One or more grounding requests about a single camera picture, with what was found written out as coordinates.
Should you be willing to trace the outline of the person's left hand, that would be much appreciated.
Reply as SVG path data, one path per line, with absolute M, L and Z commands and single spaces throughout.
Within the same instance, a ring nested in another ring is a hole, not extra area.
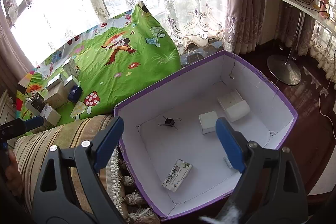
M 23 183 L 21 174 L 18 171 L 18 163 L 13 151 L 9 150 L 10 164 L 5 170 L 7 178 L 7 188 L 14 196 L 20 196 L 23 192 Z

